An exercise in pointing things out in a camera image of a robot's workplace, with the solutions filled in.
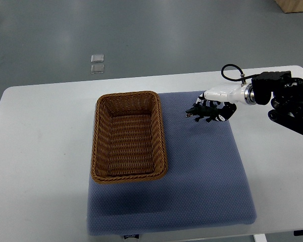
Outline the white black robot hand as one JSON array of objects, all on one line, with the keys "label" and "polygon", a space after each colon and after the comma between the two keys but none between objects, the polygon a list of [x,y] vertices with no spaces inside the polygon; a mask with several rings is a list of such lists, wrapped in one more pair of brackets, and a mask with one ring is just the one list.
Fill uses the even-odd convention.
[{"label": "white black robot hand", "polygon": [[236,103],[255,105],[255,94],[252,84],[220,84],[200,94],[195,102],[196,106],[205,106],[212,109],[211,114],[201,114],[195,121],[202,118],[206,122],[225,122],[236,111]]}]

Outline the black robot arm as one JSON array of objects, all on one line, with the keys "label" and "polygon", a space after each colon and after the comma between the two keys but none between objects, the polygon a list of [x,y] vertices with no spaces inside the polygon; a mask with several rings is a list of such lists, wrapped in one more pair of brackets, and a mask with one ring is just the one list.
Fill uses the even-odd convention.
[{"label": "black robot arm", "polygon": [[271,104],[271,121],[303,135],[303,79],[290,71],[263,72],[251,79],[258,105]]}]

